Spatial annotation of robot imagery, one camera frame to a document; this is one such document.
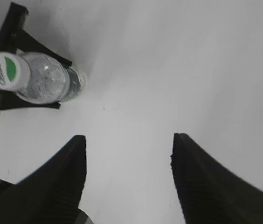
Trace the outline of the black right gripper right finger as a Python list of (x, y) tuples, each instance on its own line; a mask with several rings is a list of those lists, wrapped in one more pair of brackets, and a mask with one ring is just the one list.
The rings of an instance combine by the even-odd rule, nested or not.
[(221, 165), (186, 133), (175, 133), (174, 185), (187, 224), (263, 224), (263, 191)]

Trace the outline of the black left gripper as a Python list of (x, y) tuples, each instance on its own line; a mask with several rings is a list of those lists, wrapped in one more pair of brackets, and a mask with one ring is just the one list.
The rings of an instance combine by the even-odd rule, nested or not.
[[(34, 39), (30, 34), (24, 31), (23, 26), (28, 15), (28, 9), (25, 6), (11, 2), (7, 15), (0, 28), (0, 51), (15, 53), (17, 50), (23, 52), (38, 52), (46, 54), (65, 66), (71, 66), (72, 61), (68, 60), (55, 52), (51, 51), (43, 44)], [(59, 109), (59, 102), (49, 104), (29, 103), (13, 92), (0, 90), (0, 109), (12, 110), (22, 108), (51, 108)]]

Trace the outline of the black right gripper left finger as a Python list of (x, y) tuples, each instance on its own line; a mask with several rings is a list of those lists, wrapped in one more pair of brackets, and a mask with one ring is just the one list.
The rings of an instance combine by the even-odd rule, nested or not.
[(75, 135), (17, 184), (0, 179), (0, 224), (85, 224), (86, 174), (86, 138)]

